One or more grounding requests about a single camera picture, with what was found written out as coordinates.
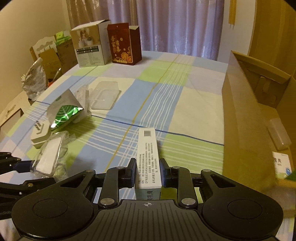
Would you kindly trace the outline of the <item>clear plastic tray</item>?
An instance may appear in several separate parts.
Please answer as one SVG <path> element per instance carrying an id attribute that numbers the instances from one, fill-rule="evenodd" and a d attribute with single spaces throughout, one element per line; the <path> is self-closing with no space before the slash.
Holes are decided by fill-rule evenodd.
<path id="1" fill-rule="evenodd" d="M 120 90 L 117 82 L 99 82 L 89 95 L 90 108 L 93 110 L 110 110 L 119 94 Z"/>

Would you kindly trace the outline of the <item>white remote in plastic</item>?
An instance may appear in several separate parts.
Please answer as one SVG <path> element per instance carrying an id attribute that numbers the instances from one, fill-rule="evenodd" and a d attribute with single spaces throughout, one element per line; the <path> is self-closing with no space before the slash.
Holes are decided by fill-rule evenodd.
<path id="1" fill-rule="evenodd" d="M 89 115 L 89 90 L 88 85 L 83 85 L 75 93 L 74 96 L 78 100 L 79 104 L 83 107 L 83 114 Z"/>

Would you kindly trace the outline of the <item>white power adapter plug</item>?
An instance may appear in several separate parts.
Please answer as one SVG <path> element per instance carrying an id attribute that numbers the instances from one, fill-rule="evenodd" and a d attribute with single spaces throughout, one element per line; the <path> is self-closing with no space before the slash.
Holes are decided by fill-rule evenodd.
<path id="1" fill-rule="evenodd" d="M 31 133 L 32 145 L 36 149 L 41 148 L 51 134 L 50 122 L 48 120 L 36 121 Z"/>

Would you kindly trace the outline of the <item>clear plastic cylinder container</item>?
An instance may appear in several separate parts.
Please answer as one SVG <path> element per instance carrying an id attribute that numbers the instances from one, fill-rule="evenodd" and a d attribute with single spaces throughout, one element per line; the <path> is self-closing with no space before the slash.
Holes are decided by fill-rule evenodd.
<path id="1" fill-rule="evenodd" d="M 278 151 L 288 149 L 292 144 L 280 118 L 270 119 L 267 123 L 269 135 Z"/>

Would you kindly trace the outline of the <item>white product photo box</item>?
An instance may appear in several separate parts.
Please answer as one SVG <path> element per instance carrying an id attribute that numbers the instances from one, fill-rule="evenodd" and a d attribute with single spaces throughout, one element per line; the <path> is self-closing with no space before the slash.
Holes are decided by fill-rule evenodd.
<path id="1" fill-rule="evenodd" d="M 78 25 L 70 31 L 80 67 L 102 66 L 111 62 L 109 24 L 111 20 L 100 20 Z"/>

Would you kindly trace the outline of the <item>dark red gift box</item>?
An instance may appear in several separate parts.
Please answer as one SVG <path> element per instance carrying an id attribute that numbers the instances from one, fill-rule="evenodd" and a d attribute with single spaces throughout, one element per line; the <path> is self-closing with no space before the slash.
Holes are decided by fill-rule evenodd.
<path id="1" fill-rule="evenodd" d="M 107 32 L 113 63 L 135 65 L 142 60 L 139 26 L 109 24 Z"/>

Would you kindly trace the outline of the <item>green white small box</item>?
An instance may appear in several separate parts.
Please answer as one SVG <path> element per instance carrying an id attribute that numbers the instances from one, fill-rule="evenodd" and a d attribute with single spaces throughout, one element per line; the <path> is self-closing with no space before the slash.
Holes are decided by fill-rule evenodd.
<path id="1" fill-rule="evenodd" d="M 67 37 L 70 37 L 70 36 L 71 35 L 70 35 L 70 32 L 68 30 L 60 31 L 60 32 L 57 32 L 55 34 L 55 40 L 56 40 L 56 42 L 58 42 L 58 41 L 63 40 L 65 38 L 67 38 Z"/>

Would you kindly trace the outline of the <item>white long carton box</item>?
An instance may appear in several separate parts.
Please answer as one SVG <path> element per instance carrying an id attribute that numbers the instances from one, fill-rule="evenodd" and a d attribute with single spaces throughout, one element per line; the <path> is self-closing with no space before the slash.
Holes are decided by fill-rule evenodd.
<path id="1" fill-rule="evenodd" d="M 137 142 L 137 169 L 135 177 L 137 200 L 159 200 L 162 178 L 159 152 L 154 128 L 140 128 Z"/>

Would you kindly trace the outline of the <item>brown cardboard boxes stack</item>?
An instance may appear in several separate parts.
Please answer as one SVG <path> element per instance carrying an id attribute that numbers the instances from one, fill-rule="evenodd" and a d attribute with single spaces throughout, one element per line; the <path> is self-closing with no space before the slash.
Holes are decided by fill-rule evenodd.
<path id="1" fill-rule="evenodd" d="M 42 58 L 42 66 L 49 82 L 58 79 L 78 64 L 71 39 L 59 44 L 56 49 L 56 51 L 54 49 L 48 49 L 37 54 L 33 47 L 30 48 L 30 53 L 34 61 L 39 57 Z"/>

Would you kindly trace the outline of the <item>silver green leaf pouch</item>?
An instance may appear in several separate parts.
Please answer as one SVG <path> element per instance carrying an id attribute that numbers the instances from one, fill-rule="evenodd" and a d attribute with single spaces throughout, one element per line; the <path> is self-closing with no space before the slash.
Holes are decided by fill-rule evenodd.
<path id="1" fill-rule="evenodd" d="M 84 108 L 68 89 L 53 101 L 47 109 L 47 119 L 50 130 L 59 132 L 62 128 L 74 121 L 84 111 Z"/>

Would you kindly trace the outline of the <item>purple curtain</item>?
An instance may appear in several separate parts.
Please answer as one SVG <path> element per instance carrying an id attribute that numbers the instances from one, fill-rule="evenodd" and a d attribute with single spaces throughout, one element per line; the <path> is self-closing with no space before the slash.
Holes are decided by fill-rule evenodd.
<path id="1" fill-rule="evenodd" d="M 224 1 L 67 1 L 70 26 L 109 19 L 139 26 L 144 51 L 218 58 Z"/>

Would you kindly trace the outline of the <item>white blue medicine box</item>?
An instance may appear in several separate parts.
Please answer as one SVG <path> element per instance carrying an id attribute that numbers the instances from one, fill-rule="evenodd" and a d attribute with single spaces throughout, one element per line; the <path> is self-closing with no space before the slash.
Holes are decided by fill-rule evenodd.
<path id="1" fill-rule="evenodd" d="M 292 173 L 292 166 L 287 154 L 273 152 L 275 174 L 278 179 L 285 179 Z"/>

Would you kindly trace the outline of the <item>white carved chair back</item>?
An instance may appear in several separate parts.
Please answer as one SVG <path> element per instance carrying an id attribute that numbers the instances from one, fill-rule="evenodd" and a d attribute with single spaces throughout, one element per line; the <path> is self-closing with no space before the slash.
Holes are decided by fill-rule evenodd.
<path id="1" fill-rule="evenodd" d="M 54 36 L 51 37 L 44 37 L 43 39 L 40 39 L 36 42 L 36 44 L 33 45 L 34 53 L 39 56 L 40 53 L 53 49 L 55 52 L 56 49 L 56 40 Z"/>

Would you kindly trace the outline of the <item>white item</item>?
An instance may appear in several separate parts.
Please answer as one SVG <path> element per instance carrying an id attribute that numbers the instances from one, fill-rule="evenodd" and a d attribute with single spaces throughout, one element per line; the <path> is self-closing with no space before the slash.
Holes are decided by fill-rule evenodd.
<path id="1" fill-rule="evenodd" d="M 65 156 L 69 140 L 70 134 L 67 131 L 51 135 L 31 163 L 30 171 L 42 178 L 65 177 L 67 172 Z"/>

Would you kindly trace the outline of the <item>checkered tablecloth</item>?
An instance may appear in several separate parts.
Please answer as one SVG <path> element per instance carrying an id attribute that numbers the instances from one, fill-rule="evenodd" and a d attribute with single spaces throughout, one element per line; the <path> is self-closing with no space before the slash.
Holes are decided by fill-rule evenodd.
<path id="1" fill-rule="evenodd" d="M 155 128 L 159 154 L 170 166 L 193 173 L 213 169 L 222 174 L 224 126 L 222 85 L 227 64 L 187 55 L 144 51 L 134 66 L 107 64 L 74 66 L 29 108 L 1 141 L 1 151 L 23 160 L 33 158 L 34 123 L 46 119 L 46 109 L 67 89 L 73 94 L 89 85 L 118 83 L 120 95 L 111 110 L 93 111 L 92 117 L 66 126 L 76 139 L 70 143 L 69 176 L 85 169 L 99 173 L 127 166 L 137 155 L 140 127 Z M 159 208 L 138 208 L 128 202 L 99 215 L 74 240 L 222 240 L 206 231 L 187 210 L 175 211 L 168 202 Z"/>

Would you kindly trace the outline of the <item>brown cardboard bin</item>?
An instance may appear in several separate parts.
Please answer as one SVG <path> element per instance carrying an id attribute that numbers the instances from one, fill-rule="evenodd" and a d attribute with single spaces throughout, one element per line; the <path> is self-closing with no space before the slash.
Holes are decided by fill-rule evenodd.
<path id="1" fill-rule="evenodd" d="M 224 176 L 274 198 L 295 217 L 295 181 L 276 176 L 278 151 L 268 128 L 280 120 L 291 144 L 281 152 L 295 168 L 295 78 L 261 60 L 231 52 L 222 87 Z"/>

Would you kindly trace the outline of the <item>silver crumpled bag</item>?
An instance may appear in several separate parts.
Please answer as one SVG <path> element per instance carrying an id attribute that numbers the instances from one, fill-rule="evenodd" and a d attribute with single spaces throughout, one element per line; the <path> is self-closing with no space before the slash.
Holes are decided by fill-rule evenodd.
<path id="1" fill-rule="evenodd" d="M 22 89 L 31 101 L 35 101 L 47 88 L 48 81 L 42 62 L 43 59 L 39 57 L 21 78 Z"/>

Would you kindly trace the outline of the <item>yellow wall hanging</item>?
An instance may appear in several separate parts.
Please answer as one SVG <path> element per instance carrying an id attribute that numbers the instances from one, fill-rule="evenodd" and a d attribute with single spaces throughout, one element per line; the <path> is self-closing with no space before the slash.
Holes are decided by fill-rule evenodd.
<path id="1" fill-rule="evenodd" d="M 237 7 L 237 1 L 236 0 L 230 0 L 229 1 L 228 23 L 232 27 L 235 26 L 235 21 L 236 21 L 236 7 Z"/>

